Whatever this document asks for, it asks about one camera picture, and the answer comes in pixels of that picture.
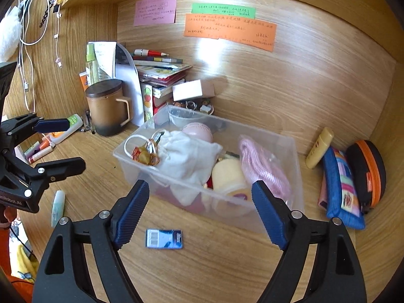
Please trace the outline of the person's left hand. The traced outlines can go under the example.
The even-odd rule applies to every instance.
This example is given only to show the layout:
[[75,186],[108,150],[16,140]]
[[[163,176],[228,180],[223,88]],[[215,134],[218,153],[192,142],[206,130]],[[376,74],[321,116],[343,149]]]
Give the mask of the person's left hand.
[[11,223],[16,219],[18,213],[13,207],[6,207],[4,205],[0,206],[0,228],[7,229],[10,227]]

